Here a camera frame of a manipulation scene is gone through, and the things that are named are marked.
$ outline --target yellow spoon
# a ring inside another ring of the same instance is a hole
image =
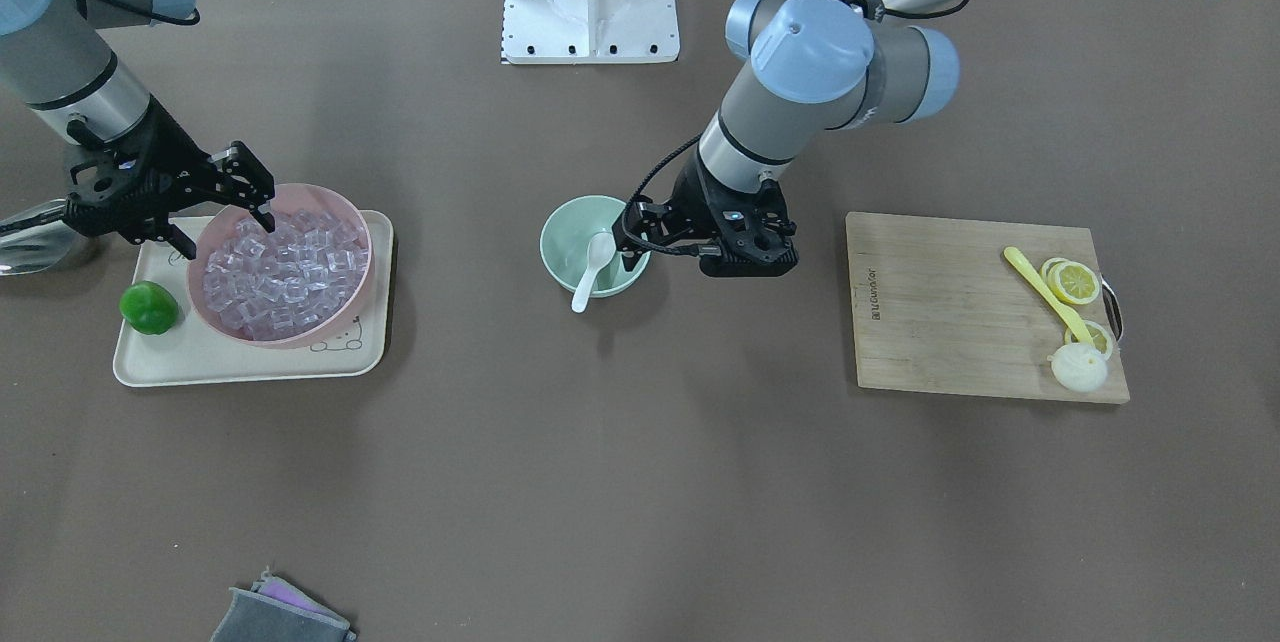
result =
[[[1018,247],[1005,247],[1005,260],[1012,266],[1012,269],[1018,270],[1028,285],[1036,288],[1036,290],[1044,298],[1046,303],[1048,303],[1050,308],[1056,311],[1059,317],[1062,318],[1062,322],[1066,324],[1066,327],[1070,329],[1071,335],[1075,335],[1076,340],[1093,340],[1093,336],[1089,335],[1089,329],[1084,326],[1084,320],[1080,318],[1080,313],[1069,308],[1069,306],[1060,303],[1057,297],[1048,290],[1048,285],[1046,285],[1043,279],[1041,279],[1036,269],[1032,267],[1032,263],[1023,251]]]

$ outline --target folded cloth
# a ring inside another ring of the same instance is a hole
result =
[[[210,642],[356,642],[351,623],[280,577],[264,572],[232,606]]]

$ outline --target cutting board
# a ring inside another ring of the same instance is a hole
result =
[[[859,386],[1129,402],[1119,350],[1100,390],[1071,393],[1053,379],[1047,358],[1064,324],[1001,256],[1015,246],[1037,269],[1064,256],[1102,272],[1088,229],[861,212],[845,229]],[[1076,309],[1107,326],[1102,297]]]

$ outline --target white spoon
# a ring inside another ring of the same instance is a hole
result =
[[[595,276],[613,260],[618,247],[613,244],[613,235],[608,231],[596,231],[586,244],[586,272],[573,290],[573,303],[570,306],[576,313],[586,309],[586,301],[590,299],[591,286],[595,286]]]

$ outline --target lemon slice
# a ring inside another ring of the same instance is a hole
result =
[[[1051,258],[1044,260],[1044,263],[1041,265],[1041,279],[1043,279],[1044,283],[1048,281],[1048,270],[1060,262],[1071,262],[1071,260],[1066,260],[1065,256],[1051,256]]]
[[[1092,318],[1084,320],[1084,326],[1089,329],[1089,338],[1093,338],[1093,347],[1102,352],[1102,359],[1111,359],[1111,356],[1116,350],[1116,338],[1111,335],[1110,329],[1102,327],[1101,324],[1093,322]],[[1071,335],[1070,329],[1062,333],[1064,345],[1070,345],[1071,341],[1084,341],[1076,340],[1075,335]]]
[[[1078,262],[1060,262],[1048,269],[1050,290],[1066,304],[1089,304],[1098,299],[1102,285],[1092,269]]]

